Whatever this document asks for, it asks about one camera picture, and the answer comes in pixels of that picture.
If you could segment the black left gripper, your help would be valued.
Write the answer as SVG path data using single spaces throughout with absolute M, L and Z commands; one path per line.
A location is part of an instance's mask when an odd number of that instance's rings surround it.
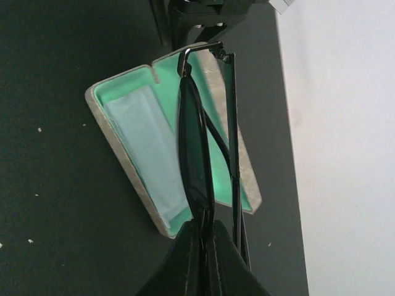
M 227 31 L 242 22 L 254 4 L 265 1 L 182 1 L 168 4 L 162 0 L 150 1 L 157 32 L 163 46 L 179 49 L 188 44 L 190 31 L 203 29 L 195 42 L 217 41 Z

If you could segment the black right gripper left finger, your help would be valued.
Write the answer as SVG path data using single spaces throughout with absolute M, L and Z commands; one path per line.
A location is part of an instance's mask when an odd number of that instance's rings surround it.
M 193 221 L 178 232 L 164 261 L 137 295 L 199 295 L 199 233 Z

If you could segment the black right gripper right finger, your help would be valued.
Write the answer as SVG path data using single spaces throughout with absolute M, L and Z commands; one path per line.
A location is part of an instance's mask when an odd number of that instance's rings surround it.
M 207 295 L 269 295 L 246 266 L 225 225 L 214 221 L 207 241 Z

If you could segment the beige glasses case green lining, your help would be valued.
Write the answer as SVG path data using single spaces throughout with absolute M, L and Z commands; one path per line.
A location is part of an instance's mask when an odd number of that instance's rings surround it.
M 140 65 L 102 80 L 85 92 L 86 102 L 158 231 L 174 238 L 191 219 L 177 157 L 178 59 L 184 47 L 151 65 Z M 208 50 L 189 54 L 202 104 L 228 145 L 225 82 L 219 60 Z M 208 132 L 215 201 L 231 207 L 228 167 Z M 253 214 L 262 197 L 238 127 L 241 203 Z

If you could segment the light blue cleaning cloth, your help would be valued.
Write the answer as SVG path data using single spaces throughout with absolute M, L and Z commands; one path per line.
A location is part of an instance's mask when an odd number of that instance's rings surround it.
M 159 217 L 168 230 L 188 208 L 175 135 L 154 90 L 143 86 L 106 102 L 104 110 L 121 138 Z

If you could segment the black sunglasses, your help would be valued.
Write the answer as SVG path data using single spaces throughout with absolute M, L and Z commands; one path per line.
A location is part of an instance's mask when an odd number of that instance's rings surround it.
M 191 53 L 206 49 L 225 64 L 226 111 L 229 116 L 229 140 L 227 142 L 222 139 L 204 109 L 198 87 L 191 74 L 192 66 L 188 63 Z M 235 55 L 226 53 L 221 41 L 188 46 L 179 55 L 177 73 L 180 76 L 177 115 L 178 162 L 193 221 L 197 224 L 201 237 L 207 239 L 213 229 L 215 214 L 215 194 L 208 140 L 208 137 L 212 136 L 225 159 L 230 175 L 233 243 L 246 266 L 250 266 L 241 205 Z

